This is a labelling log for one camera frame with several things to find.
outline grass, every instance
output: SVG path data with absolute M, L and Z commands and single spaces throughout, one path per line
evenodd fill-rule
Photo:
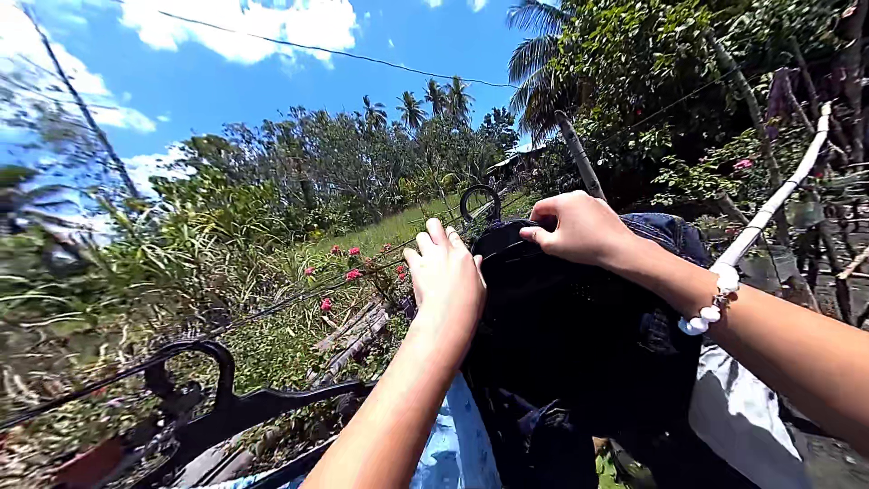
M 510 204 L 511 201 L 518 198 L 507 208 L 501 211 L 501 214 L 507 217 L 514 217 L 518 214 L 527 214 L 534 198 L 525 196 L 520 198 L 520 192 L 509 193 L 501 200 L 504 204 Z M 482 198 L 471 197 L 468 203 L 468 210 L 473 212 L 474 209 L 484 203 Z M 357 232 L 351 232 L 344 236 L 323 238 L 317 244 L 311 246 L 311 251 L 327 252 L 333 245 L 338 245 L 342 250 L 347 250 L 358 246 L 362 250 L 362 256 L 370 257 L 375 255 L 386 243 L 398 245 L 404 243 L 408 239 L 416 236 L 420 231 L 425 231 L 426 220 L 429 218 L 439 218 L 442 222 L 459 219 L 453 226 L 456 229 L 461 229 L 464 221 L 459 218 L 459 196 L 447 196 L 447 202 L 440 200 L 426 202 L 420 207 L 419 205 L 406 209 L 398 214 L 384 218 L 378 224 L 372 224 L 365 229 Z

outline white bead bracelet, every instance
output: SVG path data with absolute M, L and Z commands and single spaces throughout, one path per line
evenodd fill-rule
M 712 305 L 700 309 L 698 318 L 691 318 L 688 321 L 685 318 L 679 319 L 679 329 L 691 336 L 705 333 L 711 323 L 721 320 L 721 308 L 727 306 L 730 294 L 740 289 L 740 275 L 732 266 L 715 264 L 709 271 L 718 275 L 718 281 L 715 283 L 718 286 L 718 295 L 712 299 Z

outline red flower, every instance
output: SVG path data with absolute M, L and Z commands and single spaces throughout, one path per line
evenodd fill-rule
M 750 159 L 744 159 L 744 160 L 740 161 L 739 163 L 735 164 L 733 166 L 733 169 L 734 170 L 745 170 L 745 169 L 751 168 L 752 166 L 754 166 L 754 161 L 752 161 Z

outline power line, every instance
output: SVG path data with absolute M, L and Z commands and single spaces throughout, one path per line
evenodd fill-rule
M 123 0 L 112 0 L 112 1 L 113 1 L 113 2 L 116 2 L 116 3 L 126 3 L 126 2 L 124 2 Z M 250 33 L 250 32 L 241 32 L 241 31 L 239 31 L 239 30 L 233 30 L 233 29 L 230 29 L 230 28 L 227 28 L 227 27 L 222 27 L 222 26 L 220 26 L 220 25 L 214 25 L 214 24 L 212 24 L 212 23 L 207 23 L 207 22 L 204 22 L 204 21 L 202 21 L 202 20 L 197 20 L 197 19 L 187 18 L 187 17 L 181 17 L 181 16 L 178 16 L 178 15 L 175 15 L 175 14 L 171 14 L 171 13 L 166 12 L 166 11 L 163 11 L 163 10 L 157 10 L 157 12 L 163 14 L 163 15 L 166 16 L 166 17 L 171 17 L 171 18 L 174 18 L 174 19 L 176 19 L 176 20 L 181 20 L 181 21 L 184 21 L 184 22 L 190 22 L 190 23 L 197 23 L 197 24 L 199 24 L 199 25 L 204 25 L 204 26 L 206 26 L 206 27 L 210 27 L 210 28 L 212 28 L 212 29 L 223 30 L 224 32 L 231 32 L 231 33 L 233 33 L 233 34 L 243 34 L 243 35 L 245 35 L 245 36 L 256 37 L 257 39 L 262 39 L 262 40 L 264 40 L 264 41 L 269 41 L 269 42 L 271 42 L 271 43 L 284 44 L 284 45 L 287 45 L 287 46 L 293 46 L 293 47 L 300 48 L 300 49 L 304 49 L 304 50 L 318 50 L 318 51 L 322 51 L 322 52 L 327 52 L 327 53 L 329 53 L 329 54 L 334 54 L 334 55 L 337 55 L 337 56 L 352 57 L 353 59 L 361 59 L 362 61 L 369 61 L 369 62 L 371 62 L 371 63 L 384 64 L 384 65 L 389 66 L 389 67 L 391 67 L 391 68 L 397 68 L 398 70 L 410 71 L 411 73 L 419 73 L 420 75 L 426 75 L 427 77 L 436 77 L 436 78 L 445 78 L 445 79 L 452 79 L 452 78 L 453 78 L 453 77 L 450 76 L 450 75 L 441 75 L 441 74 L 438 74 L 438 73 L 432 73 L 432 72 L 429 72 L 429 71 L 415 70 L 414 68 L 409 68 L 409 67 L 407 67 L 407 66 L 403 66 L 403 65 L 401 65 L 401 64 L 391 63 L 391 62 L 389 62 L 389 61 L 384 61 L 384 60 L 382 60 L 382 59 L 377 59 L 377 58 L 374 58 L 374 57 L 361 56 L 361 55 L 356 55 L 356 54 L 352 54 L 352 53 L 348 53 L 348 52 L 344 52 L 344 51 L 338 51 L 338 50 L 330 50 L 330 49 L 326 49 L 326 48 L 321 48 L 321 47 L 319 47 L 319 46 L 308 46 L 308 45 L 305 45 L 305 44 L 293 43 L 293 42 L 290 42 L 290 41 L 284 41 L 284 40 L 281 40 L 281 39 L 274 39 L 273 37 L 265 37 L 265 36 L 260 36 L 260 35 L 258 35 L 258 34 L 252 34 L 252 33 Z M 515 89 L 518 89 L 518 88 L 519 88 L 519 87 L 517 87 L 516 85 L 513 85 L 513 84 L 494 84 L 494 83 L 492 83 L 492 82 L 487 82 L 487 81 L 485 81 L 485 80 L 479 80 L 479 79 L 476 79 L 476 78 L 465 78 L 465 77 L 459 77 L 459 79 L 462 80 L 462 81 L 465 81 L 465 82 L 472 82 L 472 83 L 476 83 L 476 84 L 484 84 L 484 85 L 488 85 L 488 86 L 491 86 L 491 87 L 498 87 L 498 88 L 515 88 Z
M 725 78 L 731 76 L 733 73 L 735 73 L 736 71 L 741 70 L 741 69 L 742 69 L 742 68 L 739 67 L 739 66 L 737 66 L 736 68 L 733 68 L 732 70 L 730 70 L 730 71 L 728 71 L 727 73 L 721 75 L 720 77 L 714 79 L 713 81 L 711 81 L 711 82 L 709 82 L 709 83 L 707 83 L 707 84 L 703 84 L 703 85 L 700 86 L 698 89 L 692 91 L 691 93 L 685 95 L 684 97 L 680 97 L 680 98 L 678 98 L 675 102 L 672 102 L 671 104 L 667 104 L 667 105 L 665 105 L 664 107 L 662 107 L 662 108 L 656 110 L 655 112 L 652 113 L 652 115 L 650 115 L 650 116 L 644 118 L 643 120 L 639 121 L 638 123 L 631 124 L 631 125 L 629 125 L 628 127 L 626 127 L 625 129 L 622 129 L 621 131 L 616 132 L 616 133 L 613 134 L 612 136 L 607 137 L 607 138 L 604 139 L 603 141 L 597 142 L 596 144 L 597 144 L 598 146 L 602 146 L 602 145 L 604 145 L 604 144 L 606 144 L 606 143 L 609 143 L 610 141 L 612 141 L 613 139 L 617 138 L 618 136 L 624 134 L 625 132 L 628 132 L 628 131 L 630 131 L 630 130 L 633 130 L 633 129 L 635 129 L 635 128 L 638 127 L 638 126 L 640 126 L 640 125 L 642 125 L 642 124 L 645 124 L 645 123 L 649 122 L 651 119 L 653 119 L 653 118 L 659 116 L 660 114 L 662 114 L 662 113 L 664 113 L 664 112 L 666 112 L 666 111 L 669 111 L 670 109 L 672 109 L 672 108 L 675 107 L 676 105 L 679 105 L 679 104 L 681 104 L 682 102 L 685 102 L 687 99 L 689 99 L 689 98 L 691 98 L 691 97 L 694 97 L 695 95 L 697 95 L 698 93 L 700 93 L 700 92 L 704 91 L 705 89 L 711 87 L 712 85 L 715 85 L 715 84 L 719 84 L 719 83 L 721 83 L 722 81 L 724 81 Z M 761 75 L 762 75 L 762 74 L 757 74 L 757 75 L 754 75 L 753 77 L 751 77 L 751 78 L 749 78 L 749 79 L 754 79 L 754 78 L 759 77 L 759 76 L 761 76 Z
M 34 95 L 38 95 L 39 97 L 45 98 L 45 99 L 47 99 L 47 100 L 50 100 L 51 102 L 57 102 L 58 104 L 75 104 L 75 103 L 76 103 L 75 100 L 61 100 L 60 98 L 50 97 L 50 96 L 45 95 L 44 93 L 42 93 L 40 90 L 26 87 L 26 86 L 24 86 L 24 85 L 22 85 L 22 84 L 16 82 L 15 80 L 12 80 L 12 79 L 9 78 L 9 77 L 0 77 L 0 80 L 3 80 L 3 81 L 6 82 L 7 84 L 12 84 L 12 85 L 14 85 L 14 86 L 17 87 L 19 90 L 25 90 L 25 91 L 28 91 L 28 92 L 30 92 L 30 93 L 32 93 L 32 94 L 34 94 Z M 106 110 L 108 110 L 108 111 L 119 111 L 119 110 L 121 110 L 120 107 L 112 107 L 112 106 L 110 106 L 110 105 L 88 104 L 88 106 L 89 106 L 89 107 L 94 107 L 94 108 L 97 108 L 97 109 L 106 109 Z

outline utility pole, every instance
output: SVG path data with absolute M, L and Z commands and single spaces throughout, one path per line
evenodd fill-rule
M 78 108 L 82 110 L 82 115 L 84 116 L 84 120 L 87 121 L 88 126 L 94 133 L 96 134 L 96 138 L 100 140 L 100 143 L 103 144 L 106 152 L 109 153 L 109 159 L 111 159 L 112 163 L 115 166 L 115 170 L 118 174 L 121 175 L 121 179 L 123 180 L 124 185 L 127 187 L 127 191 L 130 196 L 133 198 L 142 198 L 142 195 L 139 193 L 139 190 L 136 188 L 136 185 L 133 184 L 132 178 L 129 177 L 129 173 L 127 173 L 127 167 L 124 166 L 121 158 L 117 156 L 115 153 L 115 148 L 112 147 L 111 143 L 109 143 L 109 139 L 106 137 L 105 132 L 100 129 L 100 126 L 96 125 L 96 121 L 93 116 L 90 115 L 90 110 L 88 109 L 88 105 L 82 99 L 82 96 L 79 95 L 78 91 L 75 87 L 72 86 L 70 79 L 66 76 L 66 73 L 63 71 L 60 63 L 57 61 L 57 57 L 54 54 L 54 51 L 51 49 L 51 43 L 49 43 L 49 39 L 45 36 L 42 29 L 39 28 L 39 23 L 36 22 L 35 17 L 33 16 L 30 9 L 24 7 L 23 8 L 24 15 L 27 16 L 28 19 L 33 23 L 33 27 L 36 29 L 36 32 L 39 33 L 40 38 L 43 40 L 43 46 L 45 46 L 45 50 L 48 51 L 49 57 L 51 58 L 51 62 L 55 66 L 55 70 L 57 71 L 57 75 L 63 81 L 63 84 L 66 85 L 67 90 L 70 91 L 70 95 L 76 100 L 76 105 Z

